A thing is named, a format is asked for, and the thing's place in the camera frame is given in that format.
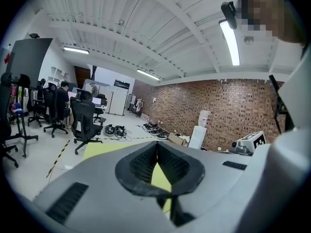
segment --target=person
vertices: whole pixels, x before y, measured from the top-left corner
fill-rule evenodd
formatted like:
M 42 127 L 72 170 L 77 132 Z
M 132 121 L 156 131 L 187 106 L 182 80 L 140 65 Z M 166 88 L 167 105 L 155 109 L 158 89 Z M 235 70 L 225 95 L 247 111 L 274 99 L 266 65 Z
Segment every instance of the person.
M 97 97 L 98 89 L 94 82 L 91 83 L 91 86 L 92 86 L 91 94 L 92 94 L 92 97 L 95 98 Z
M 71 129 L 73 123 L 73 114 L 71 108 L 66 108 L 70 106 L 68 90 L 69 83 L 67 81 L 62 81 L 60 84 L 60 88 L 56 90 L 57 92 L 57 113 L 59 115 L 64 115 L 64 118 L 69 116 L 69 124 L 67 125 L 68 129 Z
M 299 43 L 304 49 L 308 44 L 306 25 L 289 0 L 238 0 L 242 24 L 254 28 L 264 25 L 278 39 Z

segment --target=ceiling light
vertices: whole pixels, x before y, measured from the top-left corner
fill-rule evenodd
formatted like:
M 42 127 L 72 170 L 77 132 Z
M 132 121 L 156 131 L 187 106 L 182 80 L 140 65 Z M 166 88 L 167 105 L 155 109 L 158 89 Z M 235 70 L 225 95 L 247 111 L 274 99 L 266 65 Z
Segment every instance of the ceiling light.
M 149 73 L 146 73 L 146 72 L 144 72 L 144 71 L 142 71 L 142 70 L 137 70 L 137 72 L 139 72 L 139 73 L 141 73 L 141 74 L 145 74 L 145 75 L 147 75 L 147 76 L 149 76 L 150 78 L 153 78 L 153 79 L 155 79 L 155 80 L 160 80 L 160 79 L 158 79 L 157 77 L 155 77 L 155 76 L 152 76 L 152 75 L 150 75 Z
M 237 39 L 235 37 L 233 29 L 230 28 L 228 22 L 226 20 L 222 20 L 219 22 L 220 27 L 223 30 L 225 35 L 225 39 L 227 41 L 229 51 L 231 54 L 232 65 L 239 66 L 240 65 L 240 56 Z
M 64 47 L 64 49 L 67 50 L 67 51 L 73 51 L 73 52 L 79 52 L 79 53 L 86 53 L 86 54 L 89 54 L 89 51 L 87 51 L 87 50 L 74 49 L 74 48 L 69 48 L 69 47 Z

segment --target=office chair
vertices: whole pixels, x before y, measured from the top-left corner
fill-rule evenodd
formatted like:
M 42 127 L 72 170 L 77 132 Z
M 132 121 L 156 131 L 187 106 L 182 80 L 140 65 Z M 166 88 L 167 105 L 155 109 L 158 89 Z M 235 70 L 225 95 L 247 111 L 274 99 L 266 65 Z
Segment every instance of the office chair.
M 40 117 L 40 114 L 45 114 L 45 111 L 46 111 L 46 107 L 44 105 L 44 100 L 43 100 L 43 83 L 42 83 L 42 81 L 38 81 L 37 91 L 32 91 L 30 98 L 35 103 L 35 105 L 33 106 L 34 115 L 28 118 L 28 126 L 31 122 L 37 121 L 39 123 L 39 126 L 42 127 L 39 120 L 45 120 L 45 118 Z
M 50 122 L 52 125 L 43 128 L 43 132 L 46 132 L 46 129 L 53 129 L 52 130 L 52 138 L 54 138 L 54 131 L 56 129 L 65 131 L 66 134 L 68 134 L 67 130 L 65 130 L 65 125 L 61 122 L 64 120 L 64 113 L 62 115 L 58 114 L 57 111 L 57 92 L 56 92 L 56 85 L 53 83 L 49 83 L 48 87 L 43 90 L 43 96 L 44 96 L 44 104 L 47 108 L 46 114 L 47 121 Z
M 74 97 L 70 98 L 70 104 L 73 113 L 73 124 L 71 130 L 73 135 L 76 137 L 73 142 L 77 143 L 77 141 L 82 141 L 82 144 L 80 144 L 75 149 L 75 154 L 78 154 L 77 150 L 89 142 L 102 143 L 102 141 L 98 140 L 98 138 L 92 138 L 101 134 L 104 118 L 99 121 L 100 125 L 93 124 L 95 104 L 92 103 L 89 98 L 92 98 L 90 92 L 87 92 L 87 94 L 84 92 L 80 96 L 80 100 L 77 100 L 77 98 Z
M 2 157 L 6 157 L 13 161 L 14 166 L 18 167 L 17 161 L 7 154 L 7 152 L 10 152 L 12 149 L 18 151 L 18 148 L 16 145 L 9 147 L 5 145 L 5 141 L 10 139 L 12 132 L 7 118 L 9 100 L 11 96 L 11 74 L 8 72 L 5 72 L 1 76 L 0 94 L 0 152 Z
M 103 106 L 106 106 L 106 105 L 107 105 L 107 99 L 106 99 L 106 97 L 105 97 L 104 94 L 98 94 L 97 97 L 101 99 L 101 105 L 103 105 Z M 96 120 L 100 120 L 100 119 L 103 118 L 102 116 L 99 117 L 99 115 L 101 115 L 101 114 L 104 113 L 102 109 L 100 109 L 100 108 L 95 108 L 94 113 L 96 114 L 96 116 L 93 117 L 93 118 L 94 118 L 94 122 L 95 122 Z

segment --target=yellow tape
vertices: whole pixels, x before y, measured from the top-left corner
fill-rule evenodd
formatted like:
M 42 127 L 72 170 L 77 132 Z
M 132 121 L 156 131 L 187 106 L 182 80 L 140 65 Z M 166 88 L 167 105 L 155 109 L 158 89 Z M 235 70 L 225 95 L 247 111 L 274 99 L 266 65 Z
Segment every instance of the yellow tape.
M 57 161 L 59 160 L 59 157 L 62 155 L 62 153 L 64 152 L 65 148 L 68 146 L 69 141 L 66 143 L 66 145 L 64 145 L 64 148 L 60 151 L 60 154 L 58 155 L 58 157 L 57 157 L 56 161 L 54 162 L 53 166 L 51 167 L 51 169 L 49 170 L 49 173 L 48 173 L 47 177 L 50 175 L 50 173 L 52 172 L 53 168 L 55 167 Z

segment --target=black vent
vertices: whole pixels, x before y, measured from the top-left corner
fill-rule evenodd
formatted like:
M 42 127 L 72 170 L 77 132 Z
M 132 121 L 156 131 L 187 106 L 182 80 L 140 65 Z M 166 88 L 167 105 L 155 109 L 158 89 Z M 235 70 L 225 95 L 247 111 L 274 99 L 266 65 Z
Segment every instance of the black vent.
M 152 173 L 156 166 L 156 145 L 141 153 L 130 162 L 130 171 L 136 178 L 151 183 Z
M 158 146 L 158 163 L 170 184 L 180 181 L 189 172 L 189 163 L 163 146 Z
M 229 167 L 232 167 L 232 168 L 236 168 L 236 169 L 239 169 L 239 170 L 245 170 L 247 165 L 244 165 L 244 164 L 240 164 L 240 163 L 236 163 L 236 162 L 232 162 L 232 161 L 225 161 L 223 163 L 224 166 L 229 166 Z
M 66 192 L 46 211 L 46 214 L 60 224 L 64 224 L 73 208 L 77 205 L 88 185 L 72 184 Z

